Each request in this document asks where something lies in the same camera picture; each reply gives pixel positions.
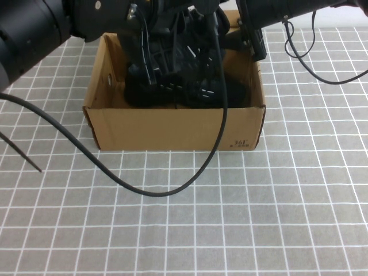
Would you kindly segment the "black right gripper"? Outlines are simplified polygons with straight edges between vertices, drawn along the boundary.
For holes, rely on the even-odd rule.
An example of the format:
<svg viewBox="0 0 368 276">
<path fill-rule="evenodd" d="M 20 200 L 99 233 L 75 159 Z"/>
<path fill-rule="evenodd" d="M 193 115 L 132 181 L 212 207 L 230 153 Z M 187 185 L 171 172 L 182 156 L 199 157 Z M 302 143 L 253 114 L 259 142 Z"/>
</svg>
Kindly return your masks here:
<svg viewBox="0 0 368 276">
<path fill-rule="evenodd" d="M 234 51 L 245 51 L 247 49 L 247 31 L 245 29 L 232 29 L 227 34 L 221 34 L 220 47 Z"/>
</svg>

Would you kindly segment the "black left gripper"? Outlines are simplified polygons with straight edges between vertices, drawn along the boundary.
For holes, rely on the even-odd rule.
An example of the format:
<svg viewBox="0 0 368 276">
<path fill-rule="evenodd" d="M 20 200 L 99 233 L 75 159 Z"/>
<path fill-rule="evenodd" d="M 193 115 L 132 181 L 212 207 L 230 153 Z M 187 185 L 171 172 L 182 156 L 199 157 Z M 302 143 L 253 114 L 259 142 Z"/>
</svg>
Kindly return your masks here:
<svg viewBox="0 0 368 276">
<path fill-rule="evenodd" d="M 149 85 L 160 83 L 176 73 L 174 31 L 182 33 L 185 24 L 195 21 L 194 29 L 204 32 L 205 16 L 215 14 L 220 34 L 229 31 L 229 20 L 220 7 L 222 1 L 130 1 L 125 12 L 123 38 L 129 39 L 126 52 Z"/>
</svg>

